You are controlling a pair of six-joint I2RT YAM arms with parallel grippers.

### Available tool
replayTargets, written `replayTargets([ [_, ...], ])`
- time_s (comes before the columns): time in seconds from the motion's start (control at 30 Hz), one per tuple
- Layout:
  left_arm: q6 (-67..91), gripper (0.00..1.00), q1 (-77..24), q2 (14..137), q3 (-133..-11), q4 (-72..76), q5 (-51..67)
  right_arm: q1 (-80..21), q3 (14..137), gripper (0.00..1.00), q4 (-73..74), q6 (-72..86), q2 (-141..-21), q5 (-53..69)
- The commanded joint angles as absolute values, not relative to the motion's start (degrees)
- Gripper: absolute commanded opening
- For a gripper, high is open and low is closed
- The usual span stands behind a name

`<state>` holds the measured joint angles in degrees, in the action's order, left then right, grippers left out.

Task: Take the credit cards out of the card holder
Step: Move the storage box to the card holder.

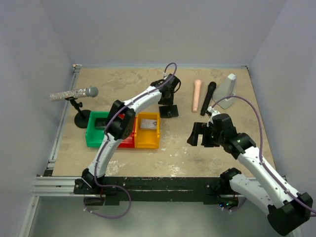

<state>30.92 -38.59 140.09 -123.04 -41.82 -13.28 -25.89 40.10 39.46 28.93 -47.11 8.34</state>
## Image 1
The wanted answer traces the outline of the black leather card holder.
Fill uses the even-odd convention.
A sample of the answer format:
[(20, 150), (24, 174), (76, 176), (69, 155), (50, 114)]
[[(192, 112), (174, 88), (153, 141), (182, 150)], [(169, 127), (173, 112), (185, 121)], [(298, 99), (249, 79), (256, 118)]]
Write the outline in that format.
[(178, 117), (179, 116), (178, 107), (177, 105), (160, 106), (159, 115), (160, 115), (160, 118)]

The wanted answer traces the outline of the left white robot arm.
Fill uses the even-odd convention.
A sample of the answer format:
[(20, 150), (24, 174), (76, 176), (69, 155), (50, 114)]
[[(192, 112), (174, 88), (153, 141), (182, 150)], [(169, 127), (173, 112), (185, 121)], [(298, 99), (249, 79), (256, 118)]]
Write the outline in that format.
[(173, 74), (154, 81), (150, 86), (135, 97), (124, 102), (116, 100), (107, 117), (104, 139), (93, 160), (83, 170), (81, 178), (75, 180), (74, 193), (96, 194), (101, 191), (103, 177), (108, 164), (119, 144), (133, 130), (135, 117), (152, 104), (169, 106), (173, 103), (174, 93), (181, 87), (181, 81)]

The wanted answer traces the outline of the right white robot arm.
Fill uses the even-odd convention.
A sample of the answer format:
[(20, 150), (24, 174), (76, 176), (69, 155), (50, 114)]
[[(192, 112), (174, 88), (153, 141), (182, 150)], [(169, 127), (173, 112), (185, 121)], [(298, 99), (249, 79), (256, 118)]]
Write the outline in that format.
[(221, 190), (227, 194), (235, 191), (255, 204), (279, 235), (290, 234), (310, 219), (313, 198), (292, 187), (264, 157), (260, 157), (256, 143), (248, 134), (237, 132), (228, 114), (215, 111), (208, 122), (195, 122), (188, 144), (196, 146), (200, 135), (202, 146), (222, 147), (257, 181), (253, 184), (239, 171), (233, 174), (232, 170), (227, 170), (221, 175)]

